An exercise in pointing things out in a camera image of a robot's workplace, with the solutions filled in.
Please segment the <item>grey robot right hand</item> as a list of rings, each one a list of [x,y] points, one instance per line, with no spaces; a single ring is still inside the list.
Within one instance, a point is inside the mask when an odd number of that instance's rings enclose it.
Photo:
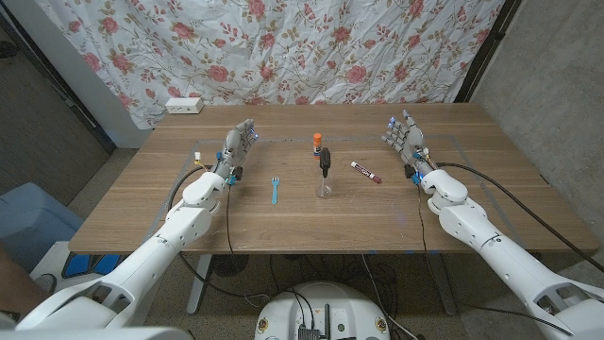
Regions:
[[[419,185],[425,175],[437,169],[429,159],[429,150],[421,128],[403,110],[403,118],[392,117],[381,140],[389,145],[404,163],[404,173],[415,185]]]

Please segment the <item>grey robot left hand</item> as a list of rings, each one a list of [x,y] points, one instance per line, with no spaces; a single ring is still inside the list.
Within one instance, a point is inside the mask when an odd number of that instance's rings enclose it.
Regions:
[[[227,180],[236,168],[243,166],[248,151],[259,138],[254,125],[253,119],[246,119],[227,133],[221,158],[213,165],[212,173]]]

